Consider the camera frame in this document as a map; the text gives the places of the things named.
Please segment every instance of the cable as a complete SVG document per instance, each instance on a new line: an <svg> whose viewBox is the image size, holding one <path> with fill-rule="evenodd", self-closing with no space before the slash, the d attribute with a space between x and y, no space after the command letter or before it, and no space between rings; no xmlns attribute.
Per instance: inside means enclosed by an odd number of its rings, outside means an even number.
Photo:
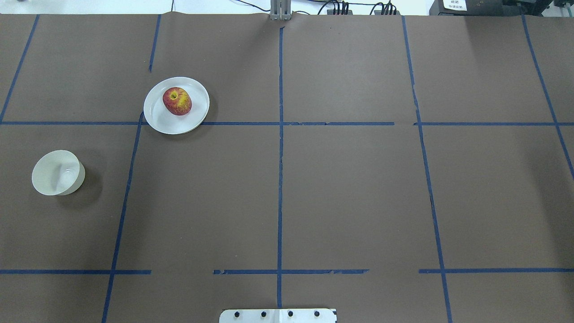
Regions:
<svg viewBox="0 0 574 323"><path fill-rule="evenodd" d="M343 1L341 14L349 14L349 3Z"/></svg>
<svg viewBox="0 0 574 323"><path fill-rule="evenodd" d="M242 0L235 0L235 1L238 1L238 2L241 2L241 3L245 3L246 5L249 5L249 6L255 7L255 8L257 8L257 9L259 9L259 10L263 11L263 12L271 12L271 9L269 9L269 10L265 10L265 9L263 9L263 8L261 8L261 7L255 6L254 4L252 4L252 3L249 3L249 2L245 2L245 1L242 1Z"/></svg>
<svg viewBox="0 0 574 323"><path fill-rule="evenodd" d="M396 15L396 14L397 14L397 7L391 3L391 0L389 0L387 5L385 6L384 15L391 16L391 15Z"/></svg>
<svg viewBox="0 0 574 323"><path fill-rule="evenodd" d="M339 1L337 0L329 0L329 1L321 1L324 2L323 6L321 6L321 9L319 9L319 12L317 13L318 15L321 14L321 11L323 10L323 8L325 8L326 5L328 5L329 3L333 3L333 13L335 13L335 4L337 4L337 8L339 7Z"/></svg>
<svg viewBox="0 0 574 323"><path fill-rule="evenodd" d="M378 2L376 5L373 6L373 8L371 9L371 12L369 13L369 15L372 15L372 14L373 14L373 12L375 11L375 8L376 8L378 5L381 5L381 6L383 7L381 10L385 11L385 4L382 3L382 2Z"/></svg>

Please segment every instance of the metal post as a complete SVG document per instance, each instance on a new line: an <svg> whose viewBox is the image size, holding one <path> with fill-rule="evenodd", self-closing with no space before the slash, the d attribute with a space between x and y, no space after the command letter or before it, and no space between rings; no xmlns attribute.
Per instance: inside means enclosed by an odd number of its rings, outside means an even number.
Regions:
<svg viewBox="0 0 574 323"><path fill-rule="evenodd" d="M291 0L271 0L271 20L291 20Z"/></svg>

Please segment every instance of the red apple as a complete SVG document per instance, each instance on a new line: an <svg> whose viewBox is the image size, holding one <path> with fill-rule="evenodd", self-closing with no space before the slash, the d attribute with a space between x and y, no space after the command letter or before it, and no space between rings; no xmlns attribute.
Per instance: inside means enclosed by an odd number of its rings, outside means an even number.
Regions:
<svg viewBox="0 0 574 323"><path fill-rule="evenodd" d="M164 93L164 105L176 116L183 116L191 110L189 94L181 87L172 87Z"/></svg>

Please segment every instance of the label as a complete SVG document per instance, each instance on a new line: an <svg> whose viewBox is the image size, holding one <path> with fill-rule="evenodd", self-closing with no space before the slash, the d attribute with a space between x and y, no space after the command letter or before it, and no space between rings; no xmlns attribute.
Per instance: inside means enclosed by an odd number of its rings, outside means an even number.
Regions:
<svg viewBox="0 0 574 323"><path fill-rule="evenodd" d="M465 0L443 0L443 5L445 9L466 11Z"/></svg>

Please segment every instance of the blue tape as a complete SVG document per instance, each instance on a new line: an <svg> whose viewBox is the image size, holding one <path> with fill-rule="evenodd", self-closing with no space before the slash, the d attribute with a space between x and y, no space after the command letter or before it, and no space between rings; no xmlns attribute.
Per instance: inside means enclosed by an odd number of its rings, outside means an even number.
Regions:
<svg viewBox="0 0 574 323"><path fill-rule="evenodd" d="M325 275L325 274L342 274L342 275L362 275L369 272L368 269L284 269L283 274L289 275Z"/></svg>
<svg viewBox="0 0 574 323"><path fill-rule="evenodd" d="M156 56L157 35L160 33L161 15L157 15L156 34L153 36L152 54L149 56L149 71L152 71L153 58Z"/></svg>
<svg viewBox="0 0 574 323"><path fill-rule="evenodd" d="M286 126L394 126L394 122L285 122Z"/></svg>
<svg viewBox="0 0 574 323"><path fill-rule="evenodd" d="M277 308L282 308L283 269L283 28L279 29L279 187L277 209Z"/></svg>
<svg viewBox="0 0 574 323"><path fill-rule="evenodd" d="M133 121L3 121L3 125L105 125L125 126L138 125Z"/></svg>
<svg viewBox="0 0 574 323"><path fill-rule="evenodd" d="M111 270L0 269L0 275L109 275ZM115 275L151 275L151 270L116 270Z"/></svg>
<svg viewBox="0 0 574 323"><path fill-rule="evenodd" d="M124 219L126 217L126 209L127 209L127 198L130 194L130 187L131 187L131 179L134 173L134 162L135 162L135 153L138 150L138 144L139 144L139 134L141 133L141 129L142 129L142 122L144 120L144 113L142 112L139 115L139 121L138 121L138 129L135 133L135 141L134 141L134 149L131 153L131 163L130 163L130 171L127 175L127 184L126 184L126 193L123 196L123 206L122 206L122 215L119 218L119 227L118 227L118 235L115 239L115 248L114 248L114 257L112 258L112 262L111 262L111 273L110 273L110 280L108 281L108 289L107 289L107 293L106 293L106 301L104 303L104 311L102 314L102 323L106 323L107 320L107 313L108 313L108 308L110 307L110 298L111 298L111 290L114 287L114 272L115 272L115 268L118 264L118 254L119 254L119 244L122 240L122 232L123 232L123 222Z"/></svg>
<svg viewBox="0 0 574 323"><path fill-rule="evenodd" d="M275 269L226 269L226 270L214 270L214 275L276 275L277 270Z"/></svg>
<svg viewBox="0 0 574 323"><path fill-rule="evenodd" d="M554 122L417 122L415 126L555 126Z"/></svg>
<svg viewBox="0 0 574 323"><path fill-rule="evenodd" d="M419 274L484 274L501 272L574 272L574 268L450 268L450 269L420 269Z"/></svg>
<svg viewBox="0 0 574 323"><path fill-rule="evenodd" d="M419 136L420 141L421 141L422 160L423 160L424 166L425 166L426 185L427 185L427 188L429 191L430 209L432 211L432 220L433 220L433 225L435 227L436 249L437 249L437 252L439 254L440 268L441 268L441 270L444 270L443 248L442 248L441 242L440 242L439 222L438 222L437 217L436 217L435 198L433 195L431 179L430 179L431 173L429 171L428 159L426 157L425 141L424 141L423 133L422 133L421 113L420 113L420 110L418 108L417 94L415 93L415 90L414 90L413 63L412 63L411 56L410 56L409 37L408 37L407 31L406 31L405 16L401 16L401 19L402 19L402 30L403 30L403 34L405 36L406 58L407 58L407 61L409 63L410 85L411 85L411 88L413 90L414 106L416 108L416 113L417 113L418 136ZM443 281L444 304L445 304L445 307L447 310L447 319L448 319L448 323L452 323L451 301L450 301L450 298L448 296L447 276L444 272L441 273L441 278Z"/></svg>
<svg viewBox="0 0 574 323"><path fill-rule="evenodd" d="M206 126L279 126L279 122L204 121Z"/></svg>
<svg viewBox="0 0 574 323"><path fill-rule="evenodd" d="M526 42L528 42L528 48L530 48L530 54L532 55L532 61L534 62L534 67L536 68L536 73L538 73L538 78L540 84L542 85L542 90L544 91L544 96L546 97L546 102L548 103L548 108L550 109L550 114L552 115L552 120L554 120L556 126L556 132L558 133L558 138L560 139L560 145L562 145L562 150L564 151L564 156L568 162L568 168L570 169L570 175L574 179L574 167L572 167L572 161L570 160L570 154L566 148L566 143L562 136L562 131L560 131L560 126L558 124L558 119L556 118L556 113L554 112L554 107L552 106L552 101L550 100L550 95L548 94L548 89L546 89L546 83L542 77L542 72L540 71L540 66L538 65L538 60L536 59L536 54L534 53L534 47L532 46L532 41L530 40L530 33L528 32L528 26L526 25L526 17L521 14L522 26L524 26L524 34L526 34Z"/></svg>
<svg viewBox="0 0 574 323"><path fill-rule="evenodd" d="M4 119L4 114L6 114L6 109L8 108L8 104L10 103L10 97L12 96L12 91L14 91L14 86L16 86L16 80L18 80L20 69L24 64L24 58L26 58L26 53L28 52L28 48L30 47L30 43L32 42L32 37L34 36L34 32L36 31L36 26L38 25L39 19L40 15L37 14L36 19L34 20L34 24L32 25L32 30L30 31L30 36L28 36L28 41L26 42L26 46L24 47L24 51L22 52L22 56L20 57L20 62L18 63L18 67L16 68L16 73L14 73L12 84L10 85L10 89L8 90L8 94L6 95L6 100L4 101L4 107L2 108L2 112L0 113L0 122L2 122L2 120Z"/></svg>
<svg viewBox="0 0 574 323"><path fill-rule="evenodd" d="M283 269L283 275L325 275L325 274L342 274L342 275L362 275L369 272L368 269ZM275 269L226 269L214 270L214 275L275 275L278 271Z"/></svg>

